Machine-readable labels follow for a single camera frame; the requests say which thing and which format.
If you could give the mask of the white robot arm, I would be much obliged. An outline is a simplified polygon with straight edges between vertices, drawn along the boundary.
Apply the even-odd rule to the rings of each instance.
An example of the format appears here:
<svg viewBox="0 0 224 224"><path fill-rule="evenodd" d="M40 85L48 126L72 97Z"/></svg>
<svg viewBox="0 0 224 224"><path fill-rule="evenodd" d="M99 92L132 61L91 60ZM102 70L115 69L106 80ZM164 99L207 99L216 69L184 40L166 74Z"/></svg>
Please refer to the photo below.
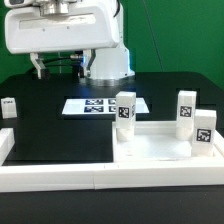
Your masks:
<svg viewBox="0 0 224 224"><path fill-rule="evenodd" d="M116 86L132 80L129 50L123 41L119 0L4 0L6 47L29 54L37 77L48 76L42 53L68 52L80 62L85 84Z"/></svg>

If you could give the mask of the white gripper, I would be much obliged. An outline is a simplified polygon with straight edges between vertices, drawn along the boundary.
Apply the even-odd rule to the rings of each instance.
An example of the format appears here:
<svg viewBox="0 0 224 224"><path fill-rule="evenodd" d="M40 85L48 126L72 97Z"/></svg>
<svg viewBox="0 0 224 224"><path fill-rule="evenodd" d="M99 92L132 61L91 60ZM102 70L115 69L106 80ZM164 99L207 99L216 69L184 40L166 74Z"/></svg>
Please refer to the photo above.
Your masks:
<svg viewBox="0 0 224 224"><path fill-rule="evenodd" d="M31 53L30 60L39 79L49 75L38 53L84 50L79 77L91 76L98 48L119 43L118 22L109 2L76 2L69 12L42 16L39 7L11 9L5 16L5 40L12 54Z"/></svg>

